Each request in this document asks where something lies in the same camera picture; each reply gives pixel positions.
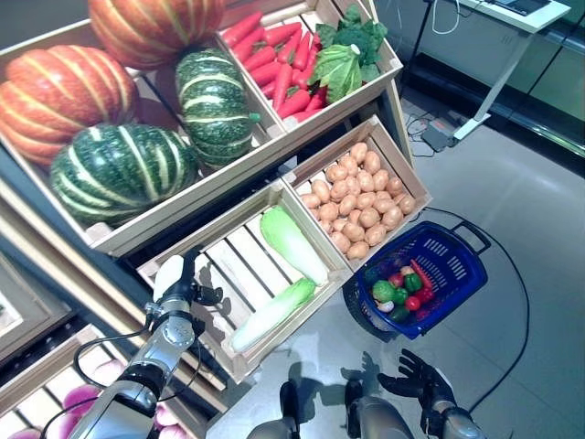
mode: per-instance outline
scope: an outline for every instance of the green vegetable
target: green vegetable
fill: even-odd
[[[266,242],[299,272],[318,285],[327,282],[327,267],[281,206],[262,215],[260,230]]]
[[[216,48],[191,52],[175,75],[186,129],[201,160],[220,168],[248,153],[260,116],[250,114],[234,61]]]
[[[411,294],[416,293],[422,288],[422,280],[416,273],[404,276],[404,287]]]
[[[362,85],[357,57],[359,49],[352,45],[334,44],[317,54],[317,63],[309,85],[320,81],[320,87],[327,86],[327,103],[337,102]]]
[[[310,300],[314,296],[314,290],[315,283],[305,278],[286,288],[234,332],[230,341],[231,347],[236,352],[243,352],[253,346],[296,308]]]
[[[117,226],[190,186],[193,148],[177,133],[138,123],[79,132],[51,165],[51,186],[84,224]]]
[[[395,294],[396,288],[388,281],[377,281],[374,286],[372,286],[372,295],[382,304],[394,301]]]

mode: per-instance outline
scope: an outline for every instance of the plastic basket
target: plastic basket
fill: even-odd
[[[476,251],[455,233],[466,228],[482,243]],[[441,322],[468,297],[487,282],[487,273],[479,255],[491,246],[490,241],[467,221],[452,229],[423,221],[388,243],[357,273],[359,306],[367,320],[384,332],[400,332],[408,338],[424,335]],[[376,308],[371,296],[372,285],[388,279],[400,267],[415,260],[432,281],[435,297],[406,320],[396,323]]]

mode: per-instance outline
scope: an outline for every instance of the striped green pumpkin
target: striped green pumpkin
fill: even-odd
[[[176,87],[186,129],[202,162],[221,168],[249,152],[252,125],[244,82],[221,50],[191,52],[176,68]]]
[[[51,165],[51,186],[80,222],[115,227],[190,186],[193,148],[177,133],[138,123],[78,133]]]

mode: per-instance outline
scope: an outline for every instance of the gray floor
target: gray floor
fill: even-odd
[[[403,102],[408,114],[439,108],[416,93],[408,97],[420,106]],[[425,144],[413,148],[417,155],[430,152]],[[486,127],[433,158],[417,158],[416,168],[432,206],[464,215],[505,245],[530,294],[526,354],[478,407],[476,421],[491,439],[585,437],[585,181]],[[423,218],[455,223],[436,213]],[[384,393],[372,378],[379,369],[396,374],[400,349],[407,347],[443,370],[463,407],[492,386],[520,349],[525,301],[499,250],[488,250],[483,262],[488,284],[414,341],[383,343],[369,335],[337,293],[231,390],[230,398],[243,396],[214,420],[207,437],[245,438],[258,423],[280,417],[278,390],[288,377],[300,384],[302,438],[346,437],[343,389],[350,375],[364,377],[367,390],[392,401],[415,437],[424,437],[418,403]]]

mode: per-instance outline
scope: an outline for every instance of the pumpkin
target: pumpkin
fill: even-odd
[[[225,0],[89,0],[91,26],[123,65],[153,70],[218,28]]]
[[[0,85],[0,132],[43,165],[84,128],[133,118],[132,78],[96,48],[32,49],[10,61],[6,77]]]
[[[186,130],[198,157],[211,168],[223,167],[249,152],[250,114],[238,66],[221,50],[191,52],[176,67],[176,87]]]
[[[190,186],[193,148],[177,133],[138,123],[101,123],[75,136],[53,161],[50,182],[83,224],[117,226]]]

